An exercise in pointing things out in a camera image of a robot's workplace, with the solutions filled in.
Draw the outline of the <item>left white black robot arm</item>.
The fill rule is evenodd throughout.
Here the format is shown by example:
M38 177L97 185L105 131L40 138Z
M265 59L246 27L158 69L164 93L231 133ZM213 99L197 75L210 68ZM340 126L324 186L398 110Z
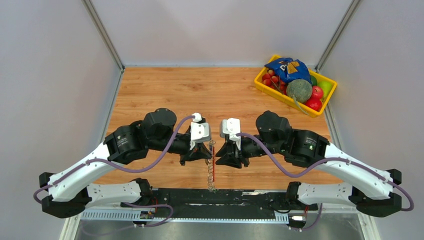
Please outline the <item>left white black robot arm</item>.
M65 219L97 206L147 207L153 201L148 180L136 178L122 184L97 184L96 180L113 170L129 172L128 164L147 157L150 150L176 154L180 164L211 158L206 147L211 128L200 113L184 118L190 125L179 133L183 121L167 108L147 113L142 120L118 127L91 153L59 173L39 176L39 189L47 196L38 199L44 213Z

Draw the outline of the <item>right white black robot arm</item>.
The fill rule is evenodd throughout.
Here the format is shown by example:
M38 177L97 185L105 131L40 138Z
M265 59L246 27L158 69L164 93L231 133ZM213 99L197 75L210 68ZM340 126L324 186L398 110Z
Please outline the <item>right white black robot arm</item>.
M281 169L276 159L279 154L287 163L302 168L300 173L283 170L295 179L285 195L286 204L292 209L303 204L346 205L378 218L402 210L402 198L394 192L402 181L400 171L371 167L313 131L292 128L287 118L271 111L259 115L255 125L258 133L251 135L241 131L237 118L221 122L220 136L225 142L216 153L217 165L240 169L248 166L251 158L268 156ZM341 183L316 185L296 181L313 169L329 173Z

